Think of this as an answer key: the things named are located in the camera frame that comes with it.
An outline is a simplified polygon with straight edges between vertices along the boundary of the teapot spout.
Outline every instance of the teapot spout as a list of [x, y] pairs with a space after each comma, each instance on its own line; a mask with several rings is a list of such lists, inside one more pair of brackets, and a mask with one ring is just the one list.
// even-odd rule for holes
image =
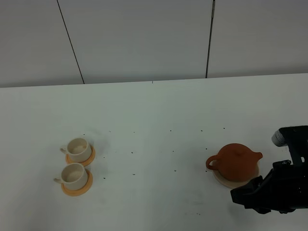
[[255, 155], [258, 160], [263, 157], [262, 153], [255, 153]]

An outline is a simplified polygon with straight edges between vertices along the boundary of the cup handle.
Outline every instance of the cup handle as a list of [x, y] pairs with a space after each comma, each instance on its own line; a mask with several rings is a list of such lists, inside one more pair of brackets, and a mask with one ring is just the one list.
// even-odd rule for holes
[[220, 159], [220, 156], [219, 155], [213, 155], [211, 156], [210, 158], [207, 159], [206, 161], [206, 167], [210, 170], [218, 170], [218, 167], [217, 166], [213, 166], [213, 165], [210, 165], [210, 163], [213, 161], [213, 160], [219, 160]]
[[63, 145], [63, 146], [60, 148], [60, 151], [63, 152], [64, 154], [68, 154], [65, 145]]
[[57, 182], [57, 183], [59, 183], [59, 184], [62, 184], [62, 183], [63, 183], [62, 180], [59, 179], [59, 178], [53, 178], [53, 181], [54, 181], [54, 182]]

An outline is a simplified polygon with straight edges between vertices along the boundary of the teapot handle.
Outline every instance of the teapot handle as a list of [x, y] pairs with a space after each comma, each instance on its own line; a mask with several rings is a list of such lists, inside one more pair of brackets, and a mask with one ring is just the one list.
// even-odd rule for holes
[[213, 161], [213, 160], [219, 160], [220, 159], [220, 156], [219, 155], [213, 155], [211, 156], [210, 158], [207, 159], [206, 161], [206, 167], [210, 170], [218, 170], [218, 166], [213, 166], [213, 165], [210, 165], [210, 163]]

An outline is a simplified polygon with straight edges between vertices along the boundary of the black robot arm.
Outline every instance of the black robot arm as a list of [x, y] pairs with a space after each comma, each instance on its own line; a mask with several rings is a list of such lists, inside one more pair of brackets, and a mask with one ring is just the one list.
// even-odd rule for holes
[[259, 176], [231, 190], [233, 202], [260, 214], [308, 208], [308, 126], [281, 128], [272, 141], [277, 146], [289, 146], [293, 164], [290, 160], [273, 163], [264, 179]]

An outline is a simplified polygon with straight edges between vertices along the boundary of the white wall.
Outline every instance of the white wall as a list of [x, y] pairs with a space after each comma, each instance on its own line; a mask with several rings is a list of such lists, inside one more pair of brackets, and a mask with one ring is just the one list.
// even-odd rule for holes
[[308, 72], [308, 1], [216, 0], [208, 77]]
[[86, 83], [204, 78], [212, 0], [59, 0]]
[[82, 83], [56, 0], [0, 2], [0, 87]]

